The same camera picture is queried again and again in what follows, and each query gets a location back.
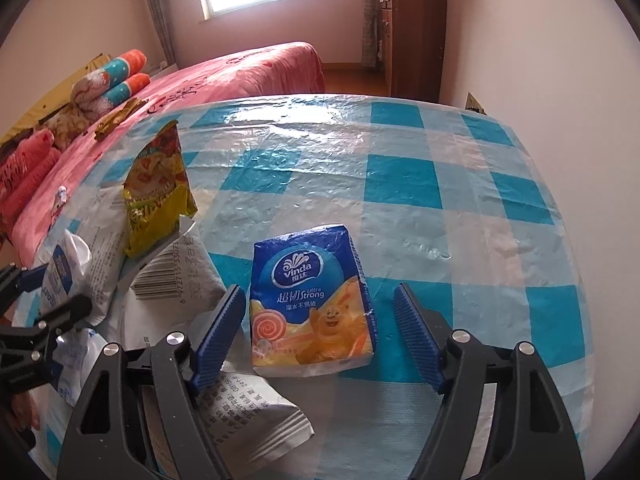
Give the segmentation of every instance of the cartoon bear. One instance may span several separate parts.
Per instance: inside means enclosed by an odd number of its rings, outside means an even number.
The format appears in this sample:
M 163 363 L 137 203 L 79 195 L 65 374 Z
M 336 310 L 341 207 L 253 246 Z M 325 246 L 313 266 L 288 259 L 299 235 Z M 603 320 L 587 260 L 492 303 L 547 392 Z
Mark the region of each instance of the cartoon bear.
M 364 314 L 352 316 L 349 310 L 350 300 L 354 299 L 355 294 L 361 299 L 358 281 L 356 279 L 346 285 L 335 301 L 331 298 L 319 310 L 309 309 L 309 323 L 314 339 L 296 354 L 299 364 L 308 365 L 350 357 L 356 340 L 368 332 Z

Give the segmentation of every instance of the electrical outlet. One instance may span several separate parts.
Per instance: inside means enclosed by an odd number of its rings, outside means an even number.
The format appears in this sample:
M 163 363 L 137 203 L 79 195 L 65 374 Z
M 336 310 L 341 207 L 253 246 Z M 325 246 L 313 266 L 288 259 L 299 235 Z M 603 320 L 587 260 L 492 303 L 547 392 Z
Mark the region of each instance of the electrical outlet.
M 478 102 L 478 100 L 471 95 L 471 92 L 469 92 L 469 94 L 466 96 L 465 110 L 470 110 L 472 112 L 486 115 L 484 108 L 482 108 L 482 105 Z

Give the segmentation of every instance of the baseboard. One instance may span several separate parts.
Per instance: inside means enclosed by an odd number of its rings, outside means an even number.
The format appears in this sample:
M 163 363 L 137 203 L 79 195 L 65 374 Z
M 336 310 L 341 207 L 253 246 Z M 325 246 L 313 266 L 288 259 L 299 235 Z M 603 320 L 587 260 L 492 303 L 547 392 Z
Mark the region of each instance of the baseboard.
M 360 63 L 322 63 L 322 70 L 360 70 Z

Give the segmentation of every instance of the silver screw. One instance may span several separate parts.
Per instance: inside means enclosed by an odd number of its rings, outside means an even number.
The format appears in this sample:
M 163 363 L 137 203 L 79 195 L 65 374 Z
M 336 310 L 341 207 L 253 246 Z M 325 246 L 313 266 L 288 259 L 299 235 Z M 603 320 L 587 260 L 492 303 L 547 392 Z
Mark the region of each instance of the silver screw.
M 184 341 L 184 334 L 182 332 L 172 332 L 166 337 L 166 341 L 171 346 L 179 345 L 181 342 Z
M 102 349 L 102 353 L 107 356 L 112 356 L 112 355 L 116 355 L 119 350 L 120 348 L 118 345 L 116 345 L 116 343 L 109 343 L 107 346 L 105 346 Z
M 468 343 L 471 339 L 469 332 L 465 332 L 464 330 L 455 330 L 453 334 L 451 334 L 453 341 L 457 341 L 459 343 Z
M 524 355 L 533 355 L 536 351 L 535 347 L 526 341 L 523 341 L 518 345 L 518 350 L 520 350 Z

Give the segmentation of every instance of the vinda logo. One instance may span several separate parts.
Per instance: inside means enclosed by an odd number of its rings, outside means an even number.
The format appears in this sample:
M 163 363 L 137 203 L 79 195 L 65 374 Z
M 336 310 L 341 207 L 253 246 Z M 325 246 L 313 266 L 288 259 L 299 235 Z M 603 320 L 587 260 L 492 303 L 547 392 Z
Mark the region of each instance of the vinda logo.
M 317 278 L 322 272 L 322 256 L 313 251 L 295 251 L 281 257 L 273 266 L 271 281 L 279 288 L 290 288 Z

